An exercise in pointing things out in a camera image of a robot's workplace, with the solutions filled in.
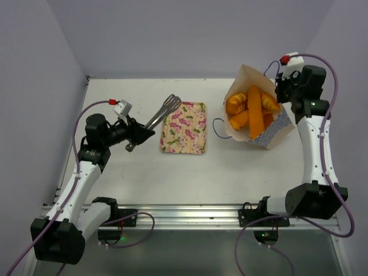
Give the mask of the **blue checkered paper bag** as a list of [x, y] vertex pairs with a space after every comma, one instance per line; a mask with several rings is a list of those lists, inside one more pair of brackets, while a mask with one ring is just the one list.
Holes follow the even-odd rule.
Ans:
[[275, 83], [244, 64], [224, 96], [222, 121], [226, 139], [268, 150], [295, 129], [286, 109], [277, 102]]

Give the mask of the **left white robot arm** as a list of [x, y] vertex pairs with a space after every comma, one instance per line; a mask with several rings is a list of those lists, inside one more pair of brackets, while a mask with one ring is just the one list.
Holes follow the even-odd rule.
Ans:
[[131, 152], [155, 132], [134, 118], [119, 119], [111, 125], [103, 114], [96, 113], [86, 119], [85, 133], [67, 186], [47, 215], [34, 219], [30, 227], [37, 260], [75, 265], [98, 227], [118, 223], [116, 199], [97, 197], [83, 211], [85, 200], [103, 173], [112, 146], [128, 141], [126, 150]]

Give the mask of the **twisted fake bread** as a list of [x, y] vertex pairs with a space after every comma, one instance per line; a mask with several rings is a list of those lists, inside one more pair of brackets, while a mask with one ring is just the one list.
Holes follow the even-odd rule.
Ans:
[[247, 110], [247, 94], [239, 92], [226, 101], [226, 113], [228, 115], [237, 115]]

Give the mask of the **metal serving tongs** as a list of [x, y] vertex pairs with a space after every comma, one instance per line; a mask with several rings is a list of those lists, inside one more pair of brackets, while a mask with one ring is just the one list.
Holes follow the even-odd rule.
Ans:
[[[147, 129], [155, 131], [155, 128], [171, 113], [175, 112], [182, 104], [182, 100], [174, 95], [169, 95], [163, 102], [161, 108], [153, 115], [153, 117], [144, 125]], [[136, 146], [133, 141], [125, 147], [128, 152], [132, 152]]]

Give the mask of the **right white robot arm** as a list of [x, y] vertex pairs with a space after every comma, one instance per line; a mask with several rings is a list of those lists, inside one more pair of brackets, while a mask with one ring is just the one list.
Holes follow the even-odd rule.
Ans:
[[301, 184], [284, 197], [265, 196], [259, 201], [256, 219], [261, 225], [270, 225], [277, 215], [285, 214], [328, 220], [348, 198], [347, 188], [339, 186], [332, 162], [330, 104], [320, 98], [326, 74], [322, 67], [304, 65], [288, 78], [276, 79], [278, 102], [292, 105], [304, 169]]

